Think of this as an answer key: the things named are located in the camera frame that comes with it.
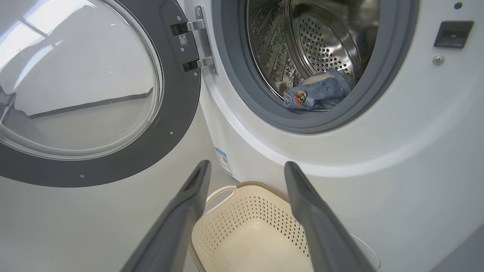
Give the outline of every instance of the clothing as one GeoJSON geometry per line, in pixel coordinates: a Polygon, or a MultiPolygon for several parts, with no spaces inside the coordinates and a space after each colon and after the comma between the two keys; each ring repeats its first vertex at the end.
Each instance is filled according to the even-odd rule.
{"type": "Polygon", "coordinates": [[[331,68],[306,79],[291,88],[284,96],[284,106],[293,109],[331,109],[351,91],[345,77],[331,68]]]}

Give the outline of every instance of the basket rim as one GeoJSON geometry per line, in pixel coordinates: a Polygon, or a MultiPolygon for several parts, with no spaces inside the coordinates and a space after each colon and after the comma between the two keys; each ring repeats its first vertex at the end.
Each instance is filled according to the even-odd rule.
{"type": "MultiPolygon", "coordinates": [[[[245,182],[241,182],[241,183],[236,185],[237,189],[240,189],[240,188],[246,187],[246,186],[258,186],[258,187],[264,188],[267,191],[273,193],[274,195],[278,196],[279,198],[281,198],[282,200],[284,200],[285,202],[290,204],[289,197],[286,196],[286,194],[284,194],[283,192],[281,192],[281,191],[277,190],[276,188],[269,186],[265,183],[262,183],[262,182],[259,182],[259,181],[245,181],[245,182]]],[[[193,262],[195,263],[195,267],[198,269],[198,272],[207,272],[205,270],[205,268],[203,267],[203,264],[202,264],[200,258],[198,258],[198,254],[195,251],[195,247],[193,246],[193,241],[192,241],[191,238],[190,238],[190,244],[188,245],[188,252],[192,256],[193,262]]]]}

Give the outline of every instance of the floor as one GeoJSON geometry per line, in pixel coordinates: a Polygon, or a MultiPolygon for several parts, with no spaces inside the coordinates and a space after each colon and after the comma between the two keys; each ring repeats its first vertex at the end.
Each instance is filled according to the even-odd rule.
{"type": "MultiPolygon", "coordinates": [[[[0,177],[0,271],[119,271],[204,159],[212,162],[209,194],[237,183],[220,168],[198,107],[167,156],[124,180],[50,188],[0,177]]],[[[188,255],[184,271],[197,271],[188,255]]]]}

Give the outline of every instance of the cartoon character print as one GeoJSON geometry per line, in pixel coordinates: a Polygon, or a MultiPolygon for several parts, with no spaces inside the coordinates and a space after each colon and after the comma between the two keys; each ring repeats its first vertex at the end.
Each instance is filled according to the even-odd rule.
{"type": "Polygon", "coordinates": [[[298,107],[301,107],[304,102],[306,101],[307,92],[306,91],[297,91],[295,95],[292,96],[294,101],[298,104],[298,107]]]}

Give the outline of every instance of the qr code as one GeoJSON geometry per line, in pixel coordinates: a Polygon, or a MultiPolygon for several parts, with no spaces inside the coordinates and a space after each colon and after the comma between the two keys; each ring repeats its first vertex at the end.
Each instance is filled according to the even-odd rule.
{"type": "Polygon", "coordinates": [[[180,40],[180,45],[182,47],[188,45],[188,41],[186,40],[186,35],[185,34],[178,36],[178,39],[180,40]]]}

